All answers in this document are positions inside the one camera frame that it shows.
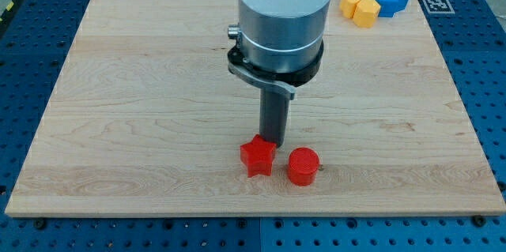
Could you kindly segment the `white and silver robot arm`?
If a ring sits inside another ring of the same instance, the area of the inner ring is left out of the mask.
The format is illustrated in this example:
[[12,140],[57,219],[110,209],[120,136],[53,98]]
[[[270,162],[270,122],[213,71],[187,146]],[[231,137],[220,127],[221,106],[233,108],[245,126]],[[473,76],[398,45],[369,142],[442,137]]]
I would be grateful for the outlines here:
[[330,0],[238,0],[239,19],[228,28],[235,46],[228,69],[286,100],[310,81],[323,56]]

